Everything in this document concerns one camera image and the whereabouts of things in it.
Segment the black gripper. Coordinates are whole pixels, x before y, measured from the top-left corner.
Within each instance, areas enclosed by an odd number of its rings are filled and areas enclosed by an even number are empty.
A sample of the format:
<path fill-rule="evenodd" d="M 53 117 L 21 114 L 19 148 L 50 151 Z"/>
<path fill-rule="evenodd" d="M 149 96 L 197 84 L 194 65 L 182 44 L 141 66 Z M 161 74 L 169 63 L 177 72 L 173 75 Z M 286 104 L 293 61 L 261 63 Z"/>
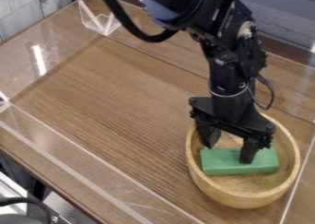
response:
<path fill-rule="evenodd" d="M 244 140 L 240 162 L 249 164 L 257 149 L 270 147 L 276 132 L 274 124 L 256 110 L 249 94 L 192 97 L 188 104 L 201 144 L 212 149 L 221 132 L 228 132 Z"/>

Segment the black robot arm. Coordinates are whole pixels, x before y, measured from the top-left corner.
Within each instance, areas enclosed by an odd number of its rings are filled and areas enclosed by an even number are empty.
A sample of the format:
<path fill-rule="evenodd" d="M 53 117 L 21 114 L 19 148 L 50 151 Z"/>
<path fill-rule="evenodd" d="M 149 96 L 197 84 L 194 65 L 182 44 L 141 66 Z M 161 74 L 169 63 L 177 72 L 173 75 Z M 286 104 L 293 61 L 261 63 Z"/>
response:
<path fill-rule="evenodd" d="M 256 21 L 241 0 L 138 0 L 149 17 L 168 30 L 182 30 L 198 42 L 209 63 L 208 97 L 188 100 L 205 147 L 222 132 L 242 139 L 238 161 L 249 164 L 272 145 L 274 125 L 257 112 L 256 83 L 266 66 Z"/>

